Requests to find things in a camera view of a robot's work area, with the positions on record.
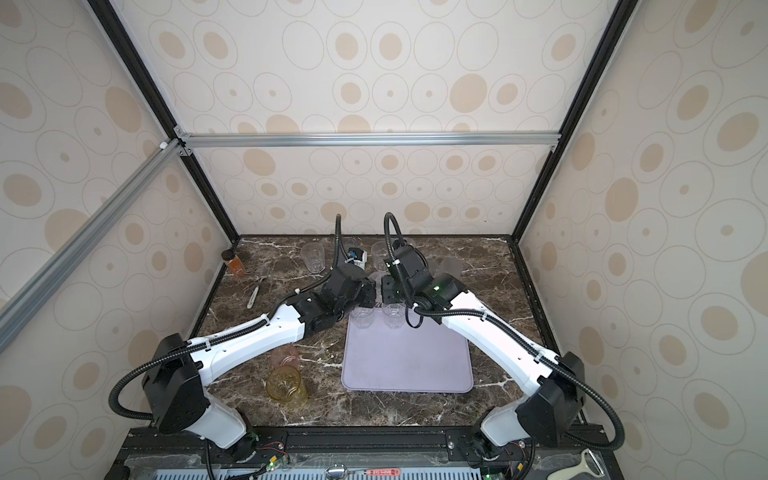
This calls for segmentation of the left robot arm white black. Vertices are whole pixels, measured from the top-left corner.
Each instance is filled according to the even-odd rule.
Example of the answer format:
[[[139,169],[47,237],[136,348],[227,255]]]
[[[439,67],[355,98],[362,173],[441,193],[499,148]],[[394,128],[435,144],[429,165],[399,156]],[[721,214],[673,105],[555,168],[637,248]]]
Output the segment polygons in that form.
[[[222,449],[239,444],[249,424],[207,387],[254,357],[333,327],[357,307],[373,307],[375,300],[375,282],[361,268],[343,264],[271,313],[189,341],[167,337],[142,379],[156,428],[162,434],[191,432]]]

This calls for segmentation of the lavender plastic tray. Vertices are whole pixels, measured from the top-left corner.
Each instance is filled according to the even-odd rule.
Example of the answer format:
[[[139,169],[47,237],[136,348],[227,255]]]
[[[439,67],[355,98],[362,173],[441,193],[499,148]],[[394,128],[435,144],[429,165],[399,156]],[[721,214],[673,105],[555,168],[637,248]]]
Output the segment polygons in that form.
[[[467,393],[474,386],[468,341],[432,320],[412,329],[375,309],[348,324],[341,383],[351,391]]]

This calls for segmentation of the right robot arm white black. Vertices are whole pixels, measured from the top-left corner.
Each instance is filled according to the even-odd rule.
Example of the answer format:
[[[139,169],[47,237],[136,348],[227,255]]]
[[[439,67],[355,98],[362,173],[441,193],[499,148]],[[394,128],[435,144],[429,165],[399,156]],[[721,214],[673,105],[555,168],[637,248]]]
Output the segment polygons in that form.
[[[480,436],[495,447],[529,439],[560,445],[584,403],[577,383],[583,364],[558,355],[499,318],[461,281],[449,274],[411,280],[398,260],[387,264],[399,293],[419,317],[460,334],[494,360],[523,392],[479,421]]]

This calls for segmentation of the clear faceted glass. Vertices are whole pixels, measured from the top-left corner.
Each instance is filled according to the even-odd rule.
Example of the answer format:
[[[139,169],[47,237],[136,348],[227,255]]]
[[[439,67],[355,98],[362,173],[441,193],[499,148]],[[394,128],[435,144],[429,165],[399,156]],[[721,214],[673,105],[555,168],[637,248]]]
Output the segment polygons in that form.
[[[384,322],[390,329],[399,329],[405,325],[406,307],[402,303],[392,303],[382,306]]]
[[[376,271],[371,273],[368,276],[368,279],[371,280],[377,287],[380,287],[382,284],[382,280],[384,277],[388,276],[388,273],[383,271]]]
[[[368,329],[374,323],[374,308],[356,307],[349,314],[349,322],[358,329]]]
[[[305,244],[300,250],[300,256],[310,273],[318,274],[325,270],[325,250],[321,243]]]

